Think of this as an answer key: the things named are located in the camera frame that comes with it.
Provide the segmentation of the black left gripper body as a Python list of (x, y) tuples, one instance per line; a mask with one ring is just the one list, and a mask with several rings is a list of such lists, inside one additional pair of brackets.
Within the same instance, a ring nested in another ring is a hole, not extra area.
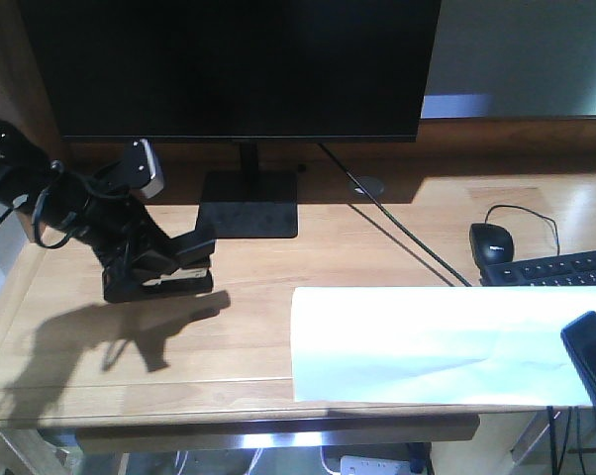
[(171, 238), (155, 223), (127, 185), (105, 189), (93, 176), (74, 172), (80, 208), (72, 236), (91, 247), (107, 270), (172, 270)]

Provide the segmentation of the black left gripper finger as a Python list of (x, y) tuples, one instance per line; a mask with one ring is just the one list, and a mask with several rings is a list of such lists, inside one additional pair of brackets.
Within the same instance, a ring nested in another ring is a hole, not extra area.
[(103, 269), (102, 290), (108, 303), (128, 303), (153, 297), (124, 265), (110, 265)]

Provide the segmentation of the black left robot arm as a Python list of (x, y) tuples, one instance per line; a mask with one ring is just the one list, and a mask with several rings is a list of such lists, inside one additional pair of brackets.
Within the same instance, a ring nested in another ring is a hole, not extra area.
[(172, 295), (164, 281), (179, 269), (174, 241), (152, 219), (135, 191), (154, 179), (145, 140), (92, 175), (51, 160), (15, 126), (0, 119), (0, 204), (28, 216), (35, 243), (58, 249), (76, 239), (99, 260), (104, 298), (122, 303)]

